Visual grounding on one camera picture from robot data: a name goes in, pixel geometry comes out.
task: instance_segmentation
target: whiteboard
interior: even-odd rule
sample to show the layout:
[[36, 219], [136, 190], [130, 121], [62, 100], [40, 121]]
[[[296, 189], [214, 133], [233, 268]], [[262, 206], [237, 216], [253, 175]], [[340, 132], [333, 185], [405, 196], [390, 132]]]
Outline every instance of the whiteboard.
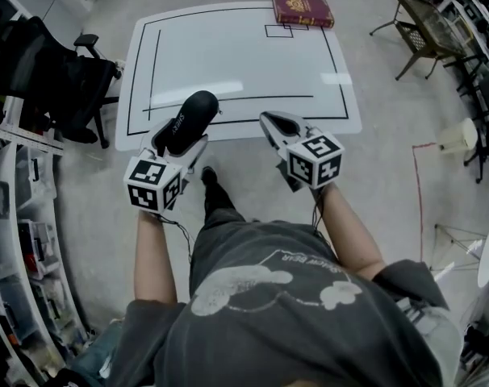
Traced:
[[323, 131], [361, 118], [334, 31], [275, 22], [272, 2], [191, 7], [137, 22], [123, 75], [115, 146], [137, 149], [198, 90], [219, 99], [210, 140], [263, 136], [259, 114], [290, 112]]

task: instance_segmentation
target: black and white marker cube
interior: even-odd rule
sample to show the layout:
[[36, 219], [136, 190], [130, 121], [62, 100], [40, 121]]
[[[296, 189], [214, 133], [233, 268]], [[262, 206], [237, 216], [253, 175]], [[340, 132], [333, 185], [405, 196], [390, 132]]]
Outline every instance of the black and white marker cube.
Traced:
[[182, 166], [133, 156], [124, 184], [133, 206], [161, 214], [182, 191]]
[[330, 132], [323, 132], [286, 147], [287, 173], [312, 189], [335, 181], [345, 148]]

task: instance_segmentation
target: book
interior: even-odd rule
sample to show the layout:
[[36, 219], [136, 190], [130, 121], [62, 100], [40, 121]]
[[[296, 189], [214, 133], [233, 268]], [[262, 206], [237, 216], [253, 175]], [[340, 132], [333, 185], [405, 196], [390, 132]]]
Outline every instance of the book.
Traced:
[[274, 0], [274, 9], [278, 23], [334, 26], [334, 17], [326, 0]]

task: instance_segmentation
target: gray floor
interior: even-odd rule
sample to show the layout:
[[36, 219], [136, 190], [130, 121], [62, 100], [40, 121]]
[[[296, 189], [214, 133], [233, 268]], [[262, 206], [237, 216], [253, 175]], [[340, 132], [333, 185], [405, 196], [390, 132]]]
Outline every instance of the gray floor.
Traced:
[[[100, 36], [107, 57], [124, 59], [136, 20], [186, 6], [230, 1], [240, 0], [98, 0], [86, 30]], [[424, 79], [430, 60], [419, 60], [401, 81], [395, 81], [411, 55], [409, 49], [393, 27], [374, 37], [368, 35], [393, 17], [395, 0], [328, 2], [363, 123], [361, 134], [340, 136], [346, 158], [338, 185], [388, 262], [420, 260], [417, 164], [423, 205], [422, 256], [430, 263], [435, 223], [471, 231], [489, 229], [489, 164], [483, 183], [476, 185], [477, 162], [464, 169], [462, 156], [440, 156], [434, 147], [416, 149], [416, 160], [412, 154], [413, 145], [434, 142], [441, 130], [466, 117], [467, 107], [456, 93], [455, 79], [441, 66], [429, 81]], [[104, 110], [112, 139], [115, 113], [113, 106]], [[123, 173], [132, 154], [117, 152], [113, 146], [106, 151], [98, 145], [67, 147], [59, 163], [61, 240], [78, 301], [89, 324], [102, 328], [123, 315], [132, 300], [136, 211], [123, 194]], [[244, 216], [311, 222], [313, 203], [308, 190], [289, 191], [275, 169], [278, 159], [264, 139], [214, 142], [206, 156], [217, 161], [222, 184]], [[171, 216], [186, 225], [195, 239], [203, 221], [199, 181], [189, 185]], [[179, 299], [186, 301], [186, 241], [175, 227], [167, 227], [166, 233]], [[459, 263], [461, 258], [461, 252], [452, 249], [444, 260]], [[452, 271], [438, 282], [452, 311], [465, 323], [479, 294], [475, 272]]]

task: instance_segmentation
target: chair armrest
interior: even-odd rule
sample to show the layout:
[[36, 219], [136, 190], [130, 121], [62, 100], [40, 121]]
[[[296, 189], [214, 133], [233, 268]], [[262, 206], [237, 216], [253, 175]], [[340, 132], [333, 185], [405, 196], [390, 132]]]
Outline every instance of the chair armrest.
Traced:
[[80, 35], [74, 42], [74, 46], [83, 47], [83, 48], [88, 48], [88, 47], [93, 48], [94, 45], [98, 42], [98, 40], [99, 40], [99, 36], [97, 35]]

